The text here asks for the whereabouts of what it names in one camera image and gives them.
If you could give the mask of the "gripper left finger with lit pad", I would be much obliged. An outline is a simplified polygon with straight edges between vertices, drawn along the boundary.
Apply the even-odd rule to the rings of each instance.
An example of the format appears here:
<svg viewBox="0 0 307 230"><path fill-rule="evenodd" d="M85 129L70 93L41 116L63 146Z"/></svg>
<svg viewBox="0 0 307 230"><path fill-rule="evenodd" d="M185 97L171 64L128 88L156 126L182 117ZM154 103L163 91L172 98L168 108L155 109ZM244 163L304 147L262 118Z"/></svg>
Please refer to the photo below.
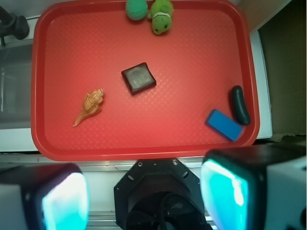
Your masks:
<svg viewBox="0 0 307 230"><path fill-rule="evenodd" d="M88 181L76 164L0 169L2 230L84 230L89 211Z"/></svg>

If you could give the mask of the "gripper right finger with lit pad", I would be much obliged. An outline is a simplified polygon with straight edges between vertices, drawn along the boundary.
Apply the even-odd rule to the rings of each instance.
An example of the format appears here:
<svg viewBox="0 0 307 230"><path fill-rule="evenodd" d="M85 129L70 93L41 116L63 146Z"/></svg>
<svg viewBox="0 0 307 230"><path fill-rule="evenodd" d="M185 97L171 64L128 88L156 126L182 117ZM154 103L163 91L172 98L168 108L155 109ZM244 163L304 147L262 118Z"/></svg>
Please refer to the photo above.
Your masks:
<svg viewBox="0 0 307 230"><path fill-rule="evenodd" d="M204 205L220 230L304 230L307 150L270 143L213 149L203 158Z"/></svg>

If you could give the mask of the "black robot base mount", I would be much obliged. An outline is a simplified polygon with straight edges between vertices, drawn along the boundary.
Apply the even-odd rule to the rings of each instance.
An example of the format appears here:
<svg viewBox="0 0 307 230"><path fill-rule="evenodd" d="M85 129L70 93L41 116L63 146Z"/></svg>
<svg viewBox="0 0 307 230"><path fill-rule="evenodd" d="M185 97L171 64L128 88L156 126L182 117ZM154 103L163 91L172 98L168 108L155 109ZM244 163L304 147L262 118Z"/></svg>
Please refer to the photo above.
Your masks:
<svg viewBox="0 0 307 230"><path fill-rule="evenodd" d="M211 230L200 179L177 159L138 160L114 186L123 230Z"/></svg>

